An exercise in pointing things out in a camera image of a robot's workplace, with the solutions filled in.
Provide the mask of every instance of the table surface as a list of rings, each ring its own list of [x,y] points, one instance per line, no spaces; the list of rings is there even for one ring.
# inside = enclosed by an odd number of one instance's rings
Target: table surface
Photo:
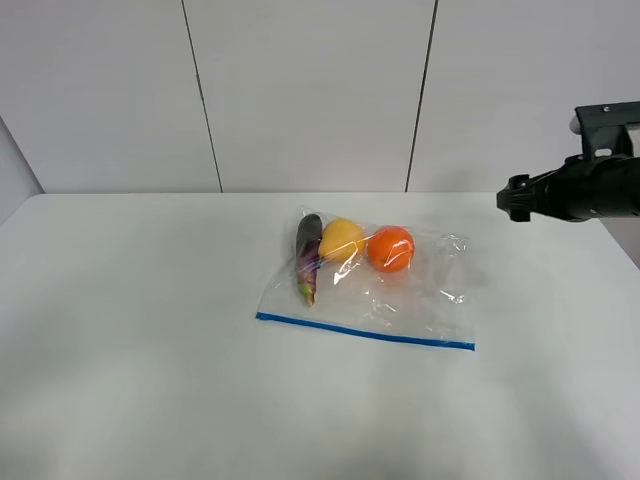
[[[3,479],[637,479],[640,271],[492,194],[45,195],[0,227]],[[299,206],[469,235],[477,351],[254,319]]]

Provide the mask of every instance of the ziplock bag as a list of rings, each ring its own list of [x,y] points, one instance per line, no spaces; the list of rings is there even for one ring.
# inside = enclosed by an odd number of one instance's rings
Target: ziplock bag
[[[475,350],[463,237],[303,209],[294,257],[256,318],[402,343]]]

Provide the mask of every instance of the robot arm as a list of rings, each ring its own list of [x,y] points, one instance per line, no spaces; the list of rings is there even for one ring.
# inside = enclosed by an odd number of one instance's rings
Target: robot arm
[[[581,155],[537,177],[511,177],[498,192],[514,222],[531,212],[570,222],[640,216],[640,102],[578,107],[576,118]]]

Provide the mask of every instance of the purple eggplant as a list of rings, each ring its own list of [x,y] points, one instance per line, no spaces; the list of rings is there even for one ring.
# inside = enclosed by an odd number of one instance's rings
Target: purple eggplant
[[[315,213],[304,217],[296,234],[296,275],[298,290],[308,306],[315,302],[316,276],[320,268],[318,247],[322,240],[322,220]]]

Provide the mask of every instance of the orange fruit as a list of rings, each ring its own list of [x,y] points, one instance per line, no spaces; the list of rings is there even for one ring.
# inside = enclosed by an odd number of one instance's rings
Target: orange fruit
[[[369,240],[367,256],[380,272],[399,272],[411,263],[416,245],[404,228],[382,227]]]

